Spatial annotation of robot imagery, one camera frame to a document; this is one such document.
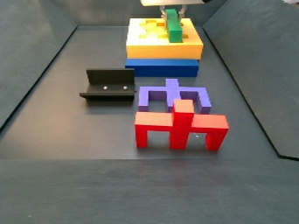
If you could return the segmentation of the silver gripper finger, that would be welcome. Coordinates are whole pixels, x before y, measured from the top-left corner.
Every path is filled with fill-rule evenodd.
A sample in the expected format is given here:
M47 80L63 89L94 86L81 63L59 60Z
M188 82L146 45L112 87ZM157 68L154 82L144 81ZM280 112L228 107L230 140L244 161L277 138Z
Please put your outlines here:
M161 12L161 18L166 19L166 13L165 13L165 7L164 5L160 5L160 12Z
M181 9L178 11L178 18L182 19L184 18L184 12L186 11L186 4L181 5Z

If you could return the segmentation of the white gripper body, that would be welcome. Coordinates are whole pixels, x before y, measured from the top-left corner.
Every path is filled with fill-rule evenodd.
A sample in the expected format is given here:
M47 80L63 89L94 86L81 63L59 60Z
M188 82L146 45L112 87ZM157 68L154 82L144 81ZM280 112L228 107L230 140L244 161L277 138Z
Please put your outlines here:
M204 4L205 0L140 0L142 6Z

